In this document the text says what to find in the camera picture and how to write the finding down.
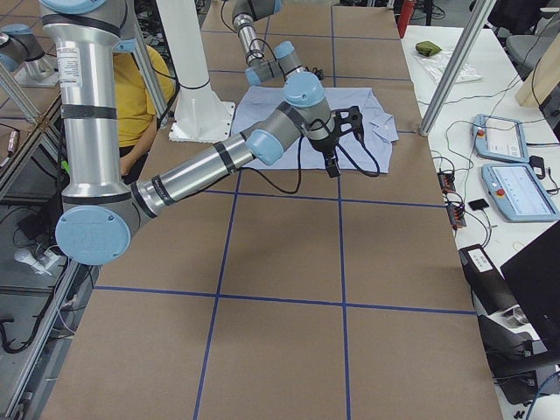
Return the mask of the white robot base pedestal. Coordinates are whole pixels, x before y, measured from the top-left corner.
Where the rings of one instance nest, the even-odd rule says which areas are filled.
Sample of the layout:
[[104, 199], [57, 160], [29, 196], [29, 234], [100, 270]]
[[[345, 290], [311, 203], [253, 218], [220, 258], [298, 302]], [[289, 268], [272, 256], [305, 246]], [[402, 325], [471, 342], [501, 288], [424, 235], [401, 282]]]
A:
[[213, 91], [194, 1], [159, 0], [157, 8], [179, 83], [170, 139], [215, 143], [228, 138], [235, 104]]

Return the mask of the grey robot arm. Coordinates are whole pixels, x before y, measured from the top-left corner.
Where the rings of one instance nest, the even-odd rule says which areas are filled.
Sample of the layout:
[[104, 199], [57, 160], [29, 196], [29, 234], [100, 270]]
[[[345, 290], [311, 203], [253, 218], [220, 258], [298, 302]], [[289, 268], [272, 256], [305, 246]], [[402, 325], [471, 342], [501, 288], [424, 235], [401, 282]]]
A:
[[319, 79], [302, 66], [291, 43], [265, 60], [255, 22], [281, 9], [278, 1], [238, 1], [232, 23], [247, 62], [248, 81], [257, 85], [285, 78], [283, 101], [270, 116], [232, 135], [235, 106], [219, 99], [207, 72], [199, 21], [187, 1], [157, 7], [181, 88], [170, 137], [199, 141], [208, 148], [166, 173], [125, 185], [118, 157], [113, 54], [129, 46], [134, 19], [128, 1], [44, 1], [45, 32], [54, 40], [66, 132], [70, 182], [62, 193], [64, 211], [56, 241], [69, 258], [103, 265], [121, 256], [137, 230], [173, 205], [259, 160], [277, 162], [301, 137], [325, 160], [331, 177], [340, 173], [336, 146], [340, 115], [330, 108]]
[[280, 0], [236, 1], [232, 11], [232, 25], [245, 54], [245, 76], [250, 86], [261, 86], [282, 77], [287, 80], [302, 73], [305, 67], [290, 41], [272, 48], [256, 34], [255, 22], [269, 18], [282, 9]]

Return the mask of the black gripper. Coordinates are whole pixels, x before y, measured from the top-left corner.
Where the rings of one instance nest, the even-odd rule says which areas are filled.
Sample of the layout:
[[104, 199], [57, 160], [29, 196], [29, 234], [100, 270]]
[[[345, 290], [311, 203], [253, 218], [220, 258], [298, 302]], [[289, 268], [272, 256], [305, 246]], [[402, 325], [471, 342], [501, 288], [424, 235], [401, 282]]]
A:
[[314, 121], [307, 132], [307, 138], [311, 147], [315, 151], [324, 153], [325, 170], [330, 177], [340, 175], [338, 156], [335, 147], [339, 143], [340, 137], [328, 127], [324, 121]]

